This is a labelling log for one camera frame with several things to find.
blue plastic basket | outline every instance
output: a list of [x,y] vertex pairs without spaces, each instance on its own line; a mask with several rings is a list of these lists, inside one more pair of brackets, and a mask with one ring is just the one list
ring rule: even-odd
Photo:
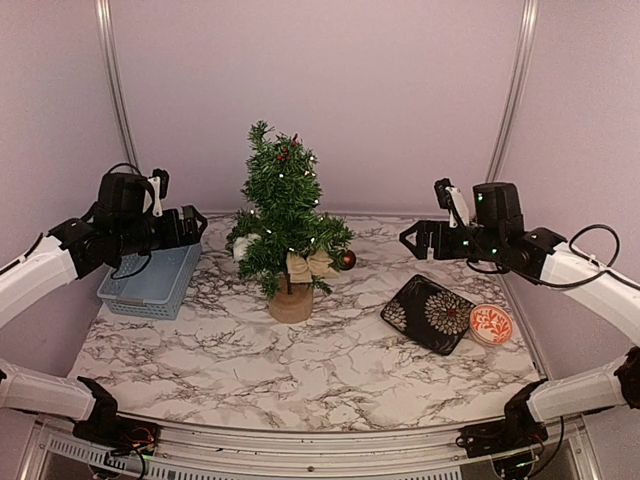
[[[119,315],[175,320],[201,251],[202,246],[196,244],[153,252],[147,268],[122,280],[113,280],[111,269],[98,289],[98,297]],[[135,272],[145,260],[138,255],[124,257],[116,277]]]

round container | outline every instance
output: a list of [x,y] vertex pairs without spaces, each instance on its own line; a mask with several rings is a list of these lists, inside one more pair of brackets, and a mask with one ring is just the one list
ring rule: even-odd
[[471,335],[482,345],[503,345],[513,335],[513,319],[495,305],[478,305],[471,311]]

table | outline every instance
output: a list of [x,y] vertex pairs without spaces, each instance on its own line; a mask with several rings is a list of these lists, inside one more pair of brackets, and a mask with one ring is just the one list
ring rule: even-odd
[[349,216],[356,268],[282,325],[224,250],[233,226],[211,216],[203,253],[175,321],[102,307],[72,376],[95,378],[120,411],[206,426],[288,431],[396,430],[500,416],[538,380],[516,326],[502,347],[464,338],[442,357],[403,337],[379,312],[413,275],[474,303],[509,306],[498,283],[461,261],[416,260],[398,242],[414,219]]

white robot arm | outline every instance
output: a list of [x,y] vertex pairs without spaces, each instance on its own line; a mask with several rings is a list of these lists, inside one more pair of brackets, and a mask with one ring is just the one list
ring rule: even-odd
[[[512,271],[534,284],[559,289],[640,345],[640,286],[548,229],[526,232],[515,185],[475,186],[475,222],[460,190],[448,179],[436,182],[435,190],[451,218],[420,221],[400,235],[417,258],[427,258],[432,248],[434,259],[466,259],[478,271],[474,263],[494,263],[496,270],[488,273]],[[414,233],[411,243],[408,237]],[[638,347],[602,367],[526,386],[505,406],[504,420],[463,428],[458,444],[470,457],[519,448],[535,443],[536,437],[546,438],[547,421],[623,405],[640,408]]]
[[[48,293],[103,264],[118,268],[124,255],[151,255],[200,241],[207,221],[193,206],[183,207],[182,218],[176,209],[162,210],[167,172],[154,170],[150,178],[139,171],[113,173],[120,166],[104,175],[98,201],[86,215],[41,235],[29,251],[0,269],[0,329]],[[70,418],[76,421],[76,436],[113,446],[140,426],[117,417],[115,399],[91,379],[55,377],[3,359],[0,408]]]

beige bow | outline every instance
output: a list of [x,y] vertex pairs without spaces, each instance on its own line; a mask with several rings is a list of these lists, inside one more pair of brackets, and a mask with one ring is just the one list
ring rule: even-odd
[[300,255],[287,254],[287,271],[291,283],[311,283],[312,275],[322,278],[338,278],[340,274],[331,268],[333,260],[324,250],[318,250],[305,260]]

